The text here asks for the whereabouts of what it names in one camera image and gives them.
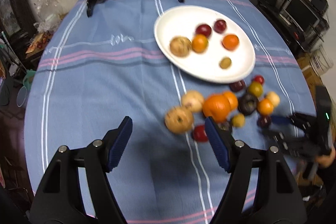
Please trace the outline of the person right hand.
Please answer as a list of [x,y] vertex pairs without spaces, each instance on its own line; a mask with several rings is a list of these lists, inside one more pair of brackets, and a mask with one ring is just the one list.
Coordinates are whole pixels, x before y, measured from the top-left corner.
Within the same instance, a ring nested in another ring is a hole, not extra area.
[[331,147],[330,155],[317,156],[315,162],[322,168],[327,168],[332,165],[335,159],[335,148]]

